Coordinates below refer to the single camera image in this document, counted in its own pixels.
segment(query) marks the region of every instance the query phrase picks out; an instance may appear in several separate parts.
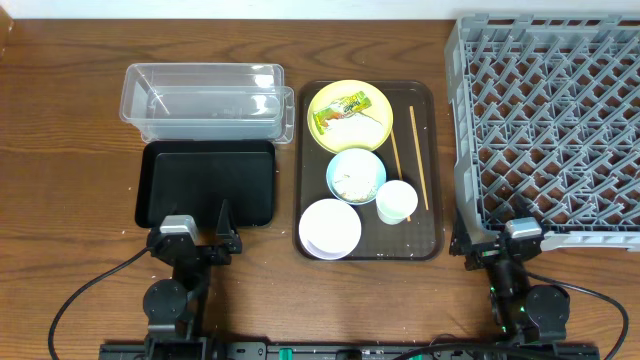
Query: wood grain surface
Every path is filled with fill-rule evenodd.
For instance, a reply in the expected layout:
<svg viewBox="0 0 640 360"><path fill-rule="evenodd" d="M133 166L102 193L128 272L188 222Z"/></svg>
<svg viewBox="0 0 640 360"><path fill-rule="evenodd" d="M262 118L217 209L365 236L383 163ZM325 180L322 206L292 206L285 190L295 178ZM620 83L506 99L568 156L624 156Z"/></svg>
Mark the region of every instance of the wood grain surface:
<svg viewBox="0 0 640 360"><path fill-rule="evenodd" d="M268 62L296 91L322 79L411 79L436 104L447 239L454 212L454 128L444 45L453 22L21 20L0 63L0 358L46 359L46 335L78 287L144 246L133 213L143 142L118 118L124 73L136 62ZM295 144L277 149L271 227L241 230L245 252L214 270L205 326L225 338L412 344L441 333L485 338L488 282L443 252L428 263L327 263L296 253ZM531 271L618 299L631 315L619 359L640 358L640 255L623 250L545 253ZM67 310L63 359L96 359L105 341L146 335L142 296L170 269L148 255ZM603 355L621 318L572 293L569 340Z"/></svg>

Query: gray dish rack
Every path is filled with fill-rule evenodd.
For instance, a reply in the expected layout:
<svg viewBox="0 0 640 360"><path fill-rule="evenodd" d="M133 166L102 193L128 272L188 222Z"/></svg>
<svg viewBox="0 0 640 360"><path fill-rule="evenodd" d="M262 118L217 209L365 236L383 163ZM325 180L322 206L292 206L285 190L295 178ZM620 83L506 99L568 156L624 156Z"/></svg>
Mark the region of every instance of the gray dish rack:
<svg viewBox="0 0 640 360"><path fill-rule="evenodd" d="M543 250L640 251L640 17L466 16L445 58L474 243L519 196L550 230Z"/></svg>

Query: paper cup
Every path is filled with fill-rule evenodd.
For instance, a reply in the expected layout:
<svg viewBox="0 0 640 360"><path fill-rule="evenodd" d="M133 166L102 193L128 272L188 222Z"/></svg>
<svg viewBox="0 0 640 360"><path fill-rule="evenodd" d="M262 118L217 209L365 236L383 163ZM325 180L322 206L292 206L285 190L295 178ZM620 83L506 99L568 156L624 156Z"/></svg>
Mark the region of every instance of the paper cup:
<svg viewBox="0 0 640 360"><path fill-rule="evenodd" d="M388 225L401 223L418 207L418 193L404 181L393 180L378 189L378 217Z"/></svg>

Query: white bowl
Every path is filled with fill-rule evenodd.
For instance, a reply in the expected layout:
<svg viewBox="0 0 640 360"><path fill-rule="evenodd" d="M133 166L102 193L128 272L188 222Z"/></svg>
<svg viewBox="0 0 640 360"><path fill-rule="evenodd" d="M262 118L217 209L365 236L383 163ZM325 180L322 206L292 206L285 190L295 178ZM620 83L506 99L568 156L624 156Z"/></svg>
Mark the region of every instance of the white bowl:
<svg viewBox="0 0 640 360"><path fill-rule="evenodd" d="M323 260L349 255L360 241L362 225L355 210L336 199L311 204L300 218L298 234L302 246Z"/></svg>

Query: chopsticks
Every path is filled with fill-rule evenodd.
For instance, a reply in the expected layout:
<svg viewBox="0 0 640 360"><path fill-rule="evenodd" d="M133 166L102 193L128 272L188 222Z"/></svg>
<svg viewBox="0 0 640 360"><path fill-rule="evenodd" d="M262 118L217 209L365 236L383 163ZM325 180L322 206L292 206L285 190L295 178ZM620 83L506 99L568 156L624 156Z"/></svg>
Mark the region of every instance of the chopsticks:
<svg viewBox="0 0 640 360"><path fill-rule="evenodd" d="M424 185L422 155L420 154L420 142L418 141L418 130L416 129L416 117L415 117L415 114L413 113L413 106L409 106L409 113L411 114L411 127L413 128L413 141L416 144L416 156L418 157L418 169L420 170L420 184L422 185L422 196L424 197L424 206L427 209L427 211L429 211L429 201L427 200L427 187ZM393 149L395 150L395 140L393 140Z"/></svg>
<svg viewBox="0 0 640 360"><path fill-rule="evenodd" d="M393 145L393 155L396 158L398 178L400 179L400 181L402 181L402 169L400 169L400 157L398 156L398 147L396 146L396 135L393 133L393 126L391 126L391 144ZM411 222L411 215L407 216L407 221Z"/></svg>

